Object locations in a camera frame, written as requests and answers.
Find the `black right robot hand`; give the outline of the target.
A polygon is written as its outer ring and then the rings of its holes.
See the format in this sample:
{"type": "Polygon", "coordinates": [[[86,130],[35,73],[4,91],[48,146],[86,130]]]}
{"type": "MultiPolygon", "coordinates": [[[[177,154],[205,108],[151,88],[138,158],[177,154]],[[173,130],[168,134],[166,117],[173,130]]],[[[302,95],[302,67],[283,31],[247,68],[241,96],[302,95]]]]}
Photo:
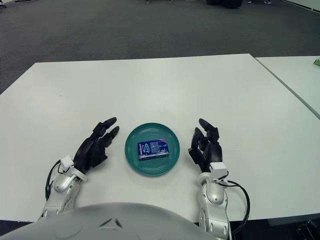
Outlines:
{"type": "Polygon", "coordinates": [[[206,135],[196,127],[188,153],[202,173],[209,173],[211,171],[211,163],[223,161],[222,147],[218,141],[220,138],[219,130],[202,118],[198,122],[206,132],[206,135]]]}

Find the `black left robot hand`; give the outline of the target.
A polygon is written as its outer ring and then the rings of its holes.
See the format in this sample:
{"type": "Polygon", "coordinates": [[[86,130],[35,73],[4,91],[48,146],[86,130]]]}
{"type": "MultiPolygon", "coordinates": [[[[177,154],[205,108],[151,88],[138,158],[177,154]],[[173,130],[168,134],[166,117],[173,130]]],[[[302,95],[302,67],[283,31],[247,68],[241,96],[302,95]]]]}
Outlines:
{"type": "Polygon", "coordinates": [[[77,150],[73,162],[74,167],[86,174],[90,169],[103,163],[108,157],[106,148],[110,146],[118,134],[120,127],[116,126],[110,132],[107,130],[117,121],[112,117],[104,122],[99,122],[92,134],[86,138],[77,150]]]}

